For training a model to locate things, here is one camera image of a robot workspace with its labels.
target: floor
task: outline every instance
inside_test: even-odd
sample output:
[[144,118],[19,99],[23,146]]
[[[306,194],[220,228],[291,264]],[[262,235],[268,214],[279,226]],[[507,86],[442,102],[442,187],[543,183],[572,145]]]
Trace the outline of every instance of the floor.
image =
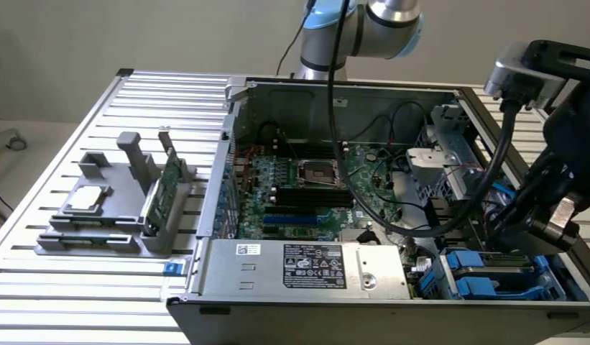
[[17,152],[0,147],[0,195],[12,207],[24,198],[76,126],[67,122],[0,120],[0,131],[15,127],[28,142]]

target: metal table surface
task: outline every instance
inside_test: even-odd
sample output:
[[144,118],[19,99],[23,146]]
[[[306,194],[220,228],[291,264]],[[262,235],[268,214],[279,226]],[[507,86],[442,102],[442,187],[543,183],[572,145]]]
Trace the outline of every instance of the metal table surface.
[[[227,79],[224,75],[135,71],[112,80],[0,230],[0,344],[188,343],[163,303],[168,295],[183,293],[186,278],[163,277],[162,270],[167,261],[191,254],[218,131],[227,113]],[[499,103],[472,87],[499,120]],[[518,117],[514,146],[527,163],[544,148],[543,118],[535,111]],[[76,161],[84,152],[100,150],[111,162],[127,162],[115,138],[123,130],[135,131],[143,138],[142,150],[163,163],[160,126],[171,127],[179,155],[199,168],[171,258],[35,255],[36,236],[45,231],[49,216],[73,187],[80,174]],[[578,215],[578,222],[590,246],[590,209]],[[554,338],[543,344],[588,345],[590,334],[586,337]]]

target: circuit board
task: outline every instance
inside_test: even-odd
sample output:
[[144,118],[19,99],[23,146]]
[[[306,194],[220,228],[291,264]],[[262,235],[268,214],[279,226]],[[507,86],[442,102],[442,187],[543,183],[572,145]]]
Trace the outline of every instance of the circuit board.
[[178,159],[174,149],[168,150],[167,162],[159,181],[156,182],[152,202],[148,208],[150,235],[154,235],[164,226],[171,213],[172,202],[176,196],[178,181],[182,177],[182,162]]
[[[388,169],[376,155],[376,149],[367,146],[354,147],[344,152],[346,167],[352,184],[359,188],[370,206],[376,211],[382,210],[387,220],[398,221],[398,205],[382,201],[376,196],[379,194],[384,199],[396,201],[388,185],[391,181]],[[332,190],[346,192],[339,176],[335,175],[332,179],[312,174],[312,169],[323,170],[327,174],[331,167],[336,170],[334,160],[275,157],[258,150],[248,155],[247,162],[239,184],[238,238],[334,241],[339,238],[343,229],[362,229],[367,225],[370,217],[356,204],[350,207],[315,207],[311,221],[306,218],[308,224],[294,224],[296,221],[292,220],[303,217],[283,217],[282,214],[272,217],[266,213],[266,210],[275,206],[275,200],[271,198],[275,188],[283,191],[304,189],[307,193],[310,190],[327,194]],[[284,223],[274,222],[275,219],[284,219]]]

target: power supply label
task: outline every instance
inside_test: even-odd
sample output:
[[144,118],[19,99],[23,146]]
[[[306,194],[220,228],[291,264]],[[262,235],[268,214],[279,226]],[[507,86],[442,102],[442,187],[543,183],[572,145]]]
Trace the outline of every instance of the power supply label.
[[346,289],[342,246],[284,244],[284,279],[288,289]]

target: robotic arm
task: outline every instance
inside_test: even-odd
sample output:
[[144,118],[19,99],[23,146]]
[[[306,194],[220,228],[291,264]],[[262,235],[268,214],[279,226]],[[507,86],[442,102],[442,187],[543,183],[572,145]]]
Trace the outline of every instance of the robotic arm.
[[580,81],[544,123],[547,148],[530,167],[512,203],[491,215],[488,243],[499,251],[552,254],[578,241],[571,221],[590,207],[590,49],[538,40],[514,43],[496,60],[484,91],[527,108],[546,107],[567,79]]
[[[311,3],[303,25],[302,65],[295,77],[324,80],[330,70],[342,1],[318,0]],[[346,80],[348,56],[391,59],[408,54],[418,44],[422,26],[418,0],[368,0],[364,5],[356,5],[350,0],[339,44],[336,80]]]

